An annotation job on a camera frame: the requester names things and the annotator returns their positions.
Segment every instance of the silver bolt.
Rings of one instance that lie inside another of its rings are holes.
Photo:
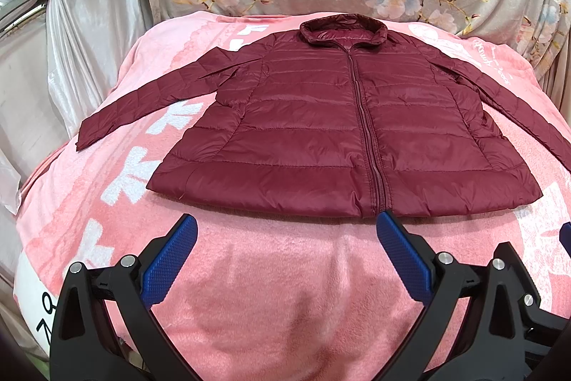
[[[136,258],[134,255],[126,255],[121,259],[121,266],[127,269],[135,263],[135,260]]]
[[[492,267],[494,267],[496,270],[503,270],[505,268],[505,263],[502,259],[493,259]]]
[[[452,256],[452,254],[449,254],[448,252],[440,252],[438,254],[438,260],[440,263],[444,263],[445,265],[449,265],[450,263],[452,263],[454,261],[454,257]]]
[[[81,267],[83,265],[81,264],[80,261],[75,261],[70,265],[70,271],[72,273],[79,273],[81,271]]]

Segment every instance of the jacket's left sleeve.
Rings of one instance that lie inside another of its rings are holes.
[[[82,121],[76,150],[85,149],[120,126],[179,100],[216,91],[240,65],[262,59],[272,49],[275,37],[275,33],[270,34],[237,52],[215,47],[195,62],[125,94]]]
[[[439,49],[410,37],[417,49],[435,66],[456,75],[456,81],[476,91],[482,102],[495,108],[537,139],[561,164],[571,171],[571,143],[527,102],[518,98],[496,80],[463,60],[453,59]]]

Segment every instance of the pink blanket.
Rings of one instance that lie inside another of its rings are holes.
[[[236,50],[323,15],[328,14],[227,18],[197,12],[165,21],[137,41],[104,105],[214,46]],[[387,25],[473,63],[571,139],[532,68],[512,49],[477,38],[459,40],[426,24]],[[372,220],[249,215],[184,205],[145,190],[163,156],[213,99],[173,104],[81,153],[73,139],[30,184],[20,210],[18,231],[30,263],[57,295],[71,262],[114,264],[165,234],[181,213],[190,213],[199,224],[198,241],[153,312],[200,376],[207,381],[370,380],[421,310],[379,244]],[[570,220],[571,176],[538,142],[487,111],[522,154],[543,198],[515,211],[404,223],[436,251],[449,251],[465,263],[486,264],[499,242],[511,241],[539,288],[541,307],[568,317],[571,259],[557,233]],[[112,318],[118,334],[127,337],[115,309]],[[433,364],[443,361],[460,318],[461,311]]]

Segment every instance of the blue gripper pad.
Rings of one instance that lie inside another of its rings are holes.
[[[162,302],[198,237],[196,219],[188,215],[141,278],[141,300],[147,309]]]
[[[430,270],[386,212],[377,217],[377,237],[410,297],[427,306],[433,294]]]
[[[564,223],[559,231],[559,242],[571,257],[571,223]]]

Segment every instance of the maroon puffer jacket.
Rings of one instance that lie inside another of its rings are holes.
[[[571,168],[558,131],[473,65],[362,15],[336,15],[196,62],[85,119],[77,150],[218,91],[147,188],[187,202],[311,216],[467,215],[541,190],[481,101]]]

